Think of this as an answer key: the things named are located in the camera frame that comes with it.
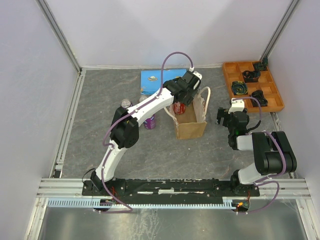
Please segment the red cola can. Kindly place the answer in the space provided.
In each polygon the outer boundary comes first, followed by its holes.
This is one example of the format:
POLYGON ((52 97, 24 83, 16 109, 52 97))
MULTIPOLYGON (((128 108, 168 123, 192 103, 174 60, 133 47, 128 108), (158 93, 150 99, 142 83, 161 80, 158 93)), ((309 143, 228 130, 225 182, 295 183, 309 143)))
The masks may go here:
POLYGON ((187 106, 181 102, 173 103, 173 111, 176 115, 182 115, 186 112, 187 106))

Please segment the burlap canvas tote bag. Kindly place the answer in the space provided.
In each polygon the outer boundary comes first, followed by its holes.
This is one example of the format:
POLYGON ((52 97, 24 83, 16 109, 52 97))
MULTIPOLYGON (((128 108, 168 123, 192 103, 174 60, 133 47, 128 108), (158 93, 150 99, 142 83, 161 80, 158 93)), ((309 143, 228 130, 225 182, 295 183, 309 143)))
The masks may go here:
POLYGON ((175 136, 178 140, 196 139, 203 136, 207 122, 206 115, 211 97, 211 89, 206 86, 194 97, 183 114, 176 114, 173 105, 165 107, 165 112, 172 118, 175 136))

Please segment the red soda can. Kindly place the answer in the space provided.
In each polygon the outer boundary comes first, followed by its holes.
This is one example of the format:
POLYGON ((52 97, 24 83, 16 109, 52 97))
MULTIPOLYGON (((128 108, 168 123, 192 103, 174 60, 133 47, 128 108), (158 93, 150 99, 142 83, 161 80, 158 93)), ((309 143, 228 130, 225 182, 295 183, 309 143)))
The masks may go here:
POLYGON ((140 95, 139 98, 138 98, 138 103, 141 103, 141 102, 147 100, 148 98, 149 98, 148 95, 145 95, 145 94, 144 95, 140 95))

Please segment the purple soda can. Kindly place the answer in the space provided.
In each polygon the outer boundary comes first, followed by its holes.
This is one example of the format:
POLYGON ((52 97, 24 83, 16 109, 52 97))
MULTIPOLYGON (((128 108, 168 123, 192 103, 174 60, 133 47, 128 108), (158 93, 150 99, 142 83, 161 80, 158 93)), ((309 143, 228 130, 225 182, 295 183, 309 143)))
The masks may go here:
POLYGON ((156 127, 156 119, 155 119, 155 114, 153 114, 151 117, 147 118, 144 122, 143 125, 146 129, 152 130, 156 127))

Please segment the green glass bottle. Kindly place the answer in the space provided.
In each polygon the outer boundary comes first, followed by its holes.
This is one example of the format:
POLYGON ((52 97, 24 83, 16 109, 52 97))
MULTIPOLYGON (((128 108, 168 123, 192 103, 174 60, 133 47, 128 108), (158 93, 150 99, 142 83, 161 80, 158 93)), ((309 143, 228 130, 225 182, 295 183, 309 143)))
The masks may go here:
POLYGON ((124 109, 128 109, 133 106, 133 103, 129 99, 123 99, 120 103, 120 106, 124 109))

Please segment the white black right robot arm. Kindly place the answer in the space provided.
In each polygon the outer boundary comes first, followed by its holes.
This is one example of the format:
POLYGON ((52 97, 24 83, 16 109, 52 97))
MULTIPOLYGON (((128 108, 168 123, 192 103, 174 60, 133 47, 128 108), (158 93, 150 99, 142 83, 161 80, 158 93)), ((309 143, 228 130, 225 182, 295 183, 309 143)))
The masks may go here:
POLYGON ((247 191, 248 185, 268 178, 295 172, 297 159, 283 131, 250 132, 247 110, 231 111, 220 107, 216 122, 228 129, 228 144, 236 151, 252 151, 253 163, 236 170, 230 178, 229 189, 236 196, 247 191))

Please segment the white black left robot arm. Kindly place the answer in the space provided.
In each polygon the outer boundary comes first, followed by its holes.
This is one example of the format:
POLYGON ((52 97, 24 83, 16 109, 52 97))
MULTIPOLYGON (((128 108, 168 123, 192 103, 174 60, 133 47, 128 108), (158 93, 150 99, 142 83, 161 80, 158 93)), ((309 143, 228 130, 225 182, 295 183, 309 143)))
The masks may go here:
POLYGON ((107 131, 103 145, 106 153, 96 170, 91 174, 93 189, 99 195, 106 195, 116 167, 124 153, 139 140, 139 128, 159 110, 174 103, 190 105, 201 85, 202 75, 190 69, 182 77, 167 80, 153 95, 142 102, 129 107, 119 107, 114 113, 110 129, 107 131))

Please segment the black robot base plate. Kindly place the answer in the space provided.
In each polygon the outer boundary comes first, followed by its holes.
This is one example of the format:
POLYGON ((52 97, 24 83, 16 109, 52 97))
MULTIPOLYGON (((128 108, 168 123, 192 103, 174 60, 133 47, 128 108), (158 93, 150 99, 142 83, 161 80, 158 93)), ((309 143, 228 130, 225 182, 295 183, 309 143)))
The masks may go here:
POLYGON ((259 197, 259 188, 233 180, 210 179, 124 179, 105 183, 126 204, 187 205, 222 204, 223 197, 259 197))

